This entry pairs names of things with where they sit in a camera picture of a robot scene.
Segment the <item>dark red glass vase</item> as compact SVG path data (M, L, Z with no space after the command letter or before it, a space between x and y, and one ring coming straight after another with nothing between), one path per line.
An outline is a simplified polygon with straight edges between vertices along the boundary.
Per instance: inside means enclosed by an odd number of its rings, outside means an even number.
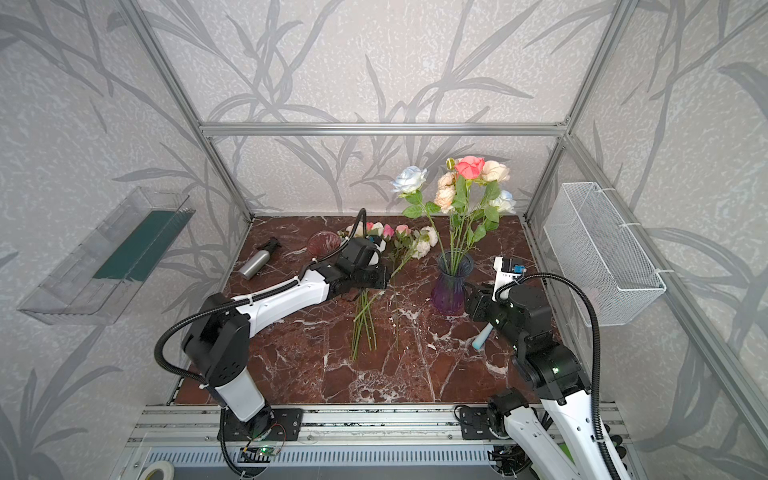
M320 231L307 241L307 252L311 258L321 259L335 251L342 243L342 238L332 231Z

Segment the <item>flower bunch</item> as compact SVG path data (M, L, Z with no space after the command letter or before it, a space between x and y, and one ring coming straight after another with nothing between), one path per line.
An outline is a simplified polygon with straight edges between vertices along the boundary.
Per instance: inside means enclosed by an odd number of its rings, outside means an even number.
M384 241L381 250L388 255L393 271L393 281L411 261L424 258L439 243L438 232L433 226L411 228L407 224L392 226L381 222L369 223L368 233Z
M345 238L365 237L374 238L379 251L386 249L386 242L393 236L394 230L381 222L358 223L349 226L345 231ZM356 314L353 318L353 331L351 341L350 359L356 361L361 353L361 348L366 346L369 351L377 348L377 334L372 313L376 293L363 288L356 297Z

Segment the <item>purple blue glass vase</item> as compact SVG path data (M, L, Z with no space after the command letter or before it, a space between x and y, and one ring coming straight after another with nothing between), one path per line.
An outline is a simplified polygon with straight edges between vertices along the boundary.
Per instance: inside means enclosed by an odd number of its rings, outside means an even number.
M432 305L446 316L460 316L465 311L465 287L474 270L474 260L458 250L442 253L437 261L438 277L431 291Z

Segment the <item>pale blue rose stem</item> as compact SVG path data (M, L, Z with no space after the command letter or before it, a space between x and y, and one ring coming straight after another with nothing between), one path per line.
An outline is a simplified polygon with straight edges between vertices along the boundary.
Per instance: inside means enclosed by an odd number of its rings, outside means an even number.
M436 230L434 217L440 212L440 208L434 201L424 199L422 189L426 182L427 171L416 166L405 168L392 182L393 192L398 194L400 199L406 201L407 205L402 215L408 219L427 218L429 225ZM438 232L440 253L445 253L446 249Z

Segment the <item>white rose stem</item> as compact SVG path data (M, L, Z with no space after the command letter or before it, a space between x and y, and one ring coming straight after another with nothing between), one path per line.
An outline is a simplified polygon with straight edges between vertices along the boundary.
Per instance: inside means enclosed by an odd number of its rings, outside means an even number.
M489 202L483 209L483 227L486 233L490 233L499 227L503 216L516 215L516 200L506 190Z

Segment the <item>peach rose stem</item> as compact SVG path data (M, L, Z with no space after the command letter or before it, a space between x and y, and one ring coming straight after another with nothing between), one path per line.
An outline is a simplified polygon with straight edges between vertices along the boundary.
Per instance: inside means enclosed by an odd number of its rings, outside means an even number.
M455 213L453 200L456 196L456 177L457 173L451 170L438 179L438 188L434 200L440 211L448 216L449 226L452 226L453 214Z

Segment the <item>cream pink rose stem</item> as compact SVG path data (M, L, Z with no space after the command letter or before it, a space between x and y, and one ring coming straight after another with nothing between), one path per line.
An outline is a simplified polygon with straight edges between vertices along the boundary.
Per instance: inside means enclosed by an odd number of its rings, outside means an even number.
M485 160L481 176L473 181L471 188L470 201L476 210L474 221L467 229L467 233L471 234L472 238L468 239L464 254L468 254L470 249L488 234L483 227L483 209L500 194L501 184L508 178L509 169L505 165L498 161Z

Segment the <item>pink red rose stem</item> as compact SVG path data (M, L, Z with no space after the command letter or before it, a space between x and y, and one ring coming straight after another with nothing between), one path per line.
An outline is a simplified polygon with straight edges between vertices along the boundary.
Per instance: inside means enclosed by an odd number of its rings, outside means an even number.
M457 270L461 257L466 252L468 239L472 238L467 229L474 221L476 210L471 205L470 193L474 180L477 180L484 168L485 160L482 157L467 156L456 161L454 170L456 179L454 182L455 197L452 202L454 212L451 215L451 260L453 269Z

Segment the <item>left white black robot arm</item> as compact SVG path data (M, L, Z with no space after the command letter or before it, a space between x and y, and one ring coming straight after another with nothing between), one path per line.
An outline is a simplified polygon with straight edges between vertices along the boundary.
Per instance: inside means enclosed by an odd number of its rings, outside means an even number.
M391 273L382 263L381 236L354 237L337 255L308 265L301 274L276 286L234 297L209 297L182 341L182 350L199 383L241 423L267 410L267 400L248 372L250 339L307 307L353 289L387 287Z

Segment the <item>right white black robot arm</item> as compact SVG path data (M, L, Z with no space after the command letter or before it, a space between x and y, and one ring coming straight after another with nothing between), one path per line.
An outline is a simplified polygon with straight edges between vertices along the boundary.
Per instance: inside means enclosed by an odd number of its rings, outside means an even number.
M467 286L465 311L513 347L512 363L557 428L564 451L516 389L488 402L491 431L519 447L544 479L628 479L600 417L597 389L576 356L553 333L546 295L515 284L499 298L488 285Z

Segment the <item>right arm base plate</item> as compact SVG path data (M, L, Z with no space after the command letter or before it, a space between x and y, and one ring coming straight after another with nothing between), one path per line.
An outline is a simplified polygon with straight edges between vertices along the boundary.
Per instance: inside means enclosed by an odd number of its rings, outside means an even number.
M456 405L453 410L455 420L461 429L463 440L508 440L509 436L500 432L500 427L493 427L485 407Z

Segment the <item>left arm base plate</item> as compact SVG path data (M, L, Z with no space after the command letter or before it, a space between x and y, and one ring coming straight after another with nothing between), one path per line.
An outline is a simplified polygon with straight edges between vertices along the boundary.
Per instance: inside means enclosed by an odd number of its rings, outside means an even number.
M271 408L265 406L252 419L239 420L229 409L220 416L218 440L225 442L296 441L304 411L300 408Z

